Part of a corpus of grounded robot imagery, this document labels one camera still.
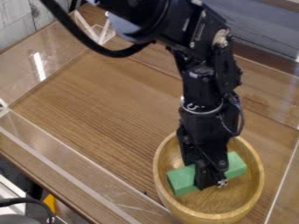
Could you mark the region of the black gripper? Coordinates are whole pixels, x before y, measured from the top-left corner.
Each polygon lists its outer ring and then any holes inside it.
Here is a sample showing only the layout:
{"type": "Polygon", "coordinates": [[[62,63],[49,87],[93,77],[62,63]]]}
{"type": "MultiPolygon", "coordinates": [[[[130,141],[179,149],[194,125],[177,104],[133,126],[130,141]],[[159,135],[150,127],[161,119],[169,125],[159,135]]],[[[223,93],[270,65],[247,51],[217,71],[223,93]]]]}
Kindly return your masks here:
{"type": "Polygon", "coordinates": [[[177,130],[186,165],[195,164],[195,185],[201,190],[223,187],[229,179],[229,141],[245,127],[245,113],[239,98],[226,99],[218,111],[203,113],[179,107],[181,125],[177,130]]]}

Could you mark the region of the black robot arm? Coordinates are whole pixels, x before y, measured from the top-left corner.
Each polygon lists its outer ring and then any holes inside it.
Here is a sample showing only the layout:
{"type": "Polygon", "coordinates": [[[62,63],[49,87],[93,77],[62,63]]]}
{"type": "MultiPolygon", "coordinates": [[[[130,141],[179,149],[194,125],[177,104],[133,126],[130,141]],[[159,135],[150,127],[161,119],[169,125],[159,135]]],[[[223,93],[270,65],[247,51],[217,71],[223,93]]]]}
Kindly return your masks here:
{"type": "Polygon", "coordinates": [[[90,0],[107,11],[118,35],[138,44],[159,41],[182,76],[177,137],[182,160],[195,166],[199,189],[225,186],[229,142],[245,127],[235,88],[243,71],[234,58],[226,19],[202,0],[90,0]]]}

